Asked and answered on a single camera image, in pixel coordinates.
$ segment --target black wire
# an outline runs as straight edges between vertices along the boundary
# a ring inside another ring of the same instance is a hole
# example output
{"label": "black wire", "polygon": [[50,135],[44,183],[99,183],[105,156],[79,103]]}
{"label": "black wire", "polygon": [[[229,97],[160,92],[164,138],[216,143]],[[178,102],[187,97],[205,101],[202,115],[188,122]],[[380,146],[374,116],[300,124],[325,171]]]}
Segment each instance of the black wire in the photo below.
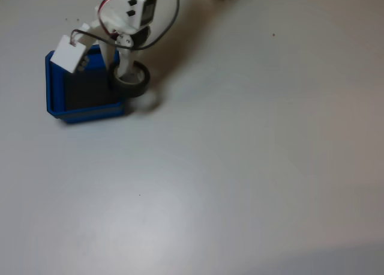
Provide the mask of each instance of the black wire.
{"label": "black wire", "polygon": [[175,10],[175,15],[173,15],[173,18],[172,20],[170,21],[168,27],[165,28],[165,30],[152,42],[152,43],[149,43],[148,45],[146,46],[143,46],[143,47],[127,47],[127,46],[123,46],[123,45],[118,45],[116,43],[113,43],[111,41],[108,41],[104,38],[101,38],[97,35],[94,35],[94,34],[91,34],[91,33],[88,33],[86,31],[82,31],[82,30],[79,30],[79,29],[75,29],[72,31],[72,34],[71,34],[71,38],[72,38],[72,35],[74,32],[76,33],[80,33],[80,34],[84,34],[84,35],[87,35],[88,37],[92,37],[94,39],[97,39],[99,41],[102,41],[108,45],[111,45],[111,46],[114,46],[116,48],[121,48],[121,49],[127,49],[127,50],[135,50],[135,51],[138,51],[138,50],[145,50],[145,49],[148,49],[149,47],[152,47],[154,44],[156,44],[157,42],[160,41],[160,39],[168,32],[168,30],[173,26],[174,22],[176,21],[177,17],[178,17],[178,14],[179,14],[179,9],[180,9],[180,0],[176,0],[176,10]]}

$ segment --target black rubber tire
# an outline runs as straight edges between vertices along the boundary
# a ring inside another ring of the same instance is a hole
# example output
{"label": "black rubber tire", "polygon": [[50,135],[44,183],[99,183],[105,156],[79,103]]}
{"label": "black rubber tire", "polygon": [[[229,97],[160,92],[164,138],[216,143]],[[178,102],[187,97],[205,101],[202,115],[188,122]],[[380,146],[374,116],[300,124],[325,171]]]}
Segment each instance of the black rubber tire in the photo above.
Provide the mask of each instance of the black rubber tire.
{"label": "black rubber tire", "polygon": [[144,72],[144,79],[137,84],[123,83],[116,78],[115,69],[118,67],[117,62],[112,63],[109,67],[108,81],[110,87],[116,96],[120,98],[136,98],[143,95],[148,89],[149,81],[151,80],[151,74],[149,74],[148,69],[137,61],[134,61],[133,65]]}

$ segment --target white robot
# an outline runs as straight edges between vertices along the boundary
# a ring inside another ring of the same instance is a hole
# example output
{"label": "white robot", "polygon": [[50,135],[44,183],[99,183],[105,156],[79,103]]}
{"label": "white robot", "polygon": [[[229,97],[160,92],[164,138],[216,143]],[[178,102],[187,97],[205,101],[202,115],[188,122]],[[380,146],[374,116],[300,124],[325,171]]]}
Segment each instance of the white robot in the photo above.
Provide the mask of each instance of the white robot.
{"label": "white robot", "polygon": [[[150,35],[149,24],[154,18],[156,2],[103,0],[96,7],[98,19],[73,30],[70,36],[64,35],[51,61],[70,73],[82,71],[87,62],[87,51],[98,40],[113,88],[125,98],[141,96],[148,86],[149,72],[144,65],[135,61],[136,51],[158,42],[173,25],[179,10],[177,0],[175,16],[169,26],[151,44],[143,47]],[[118,66],[114,63],[116,48],[120,57]]]}

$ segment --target white surface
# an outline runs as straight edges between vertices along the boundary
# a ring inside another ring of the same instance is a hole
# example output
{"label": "white surface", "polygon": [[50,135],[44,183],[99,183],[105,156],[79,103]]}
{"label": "white surface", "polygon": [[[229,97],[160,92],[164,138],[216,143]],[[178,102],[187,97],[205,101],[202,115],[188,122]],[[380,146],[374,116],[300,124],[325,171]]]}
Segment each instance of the white surface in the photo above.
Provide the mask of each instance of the white surface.
{"label": "white surface", "polygon": [[64,126],[44,57],[99,1],[0,0],[1,274],[383,274],[383,0],[182,0],[164,103]]}

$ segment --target red wire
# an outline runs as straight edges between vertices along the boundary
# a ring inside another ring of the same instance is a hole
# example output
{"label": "red wire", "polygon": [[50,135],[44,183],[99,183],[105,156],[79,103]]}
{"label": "red wire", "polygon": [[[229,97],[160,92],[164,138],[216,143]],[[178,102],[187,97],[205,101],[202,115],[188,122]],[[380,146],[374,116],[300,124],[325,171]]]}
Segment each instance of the red wire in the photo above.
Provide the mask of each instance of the red wire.
{"label": "red wire", "polygon": [[103,0],[98,8],[98,11],[97,11],[97,17],[98,17],[98,21],[100,22],[100,25],[101,27],[103,28],[103,30],[105,31],[105,33],[107,33],[108,36],[112,36],[114,34],[111,34],[108,29],[106,28],[106,26],[104,25],[102,19],[101,19],[101,16],[100,16],[100,13],[101,13],[101,9],[104,7],[104,5],[110,0]]}

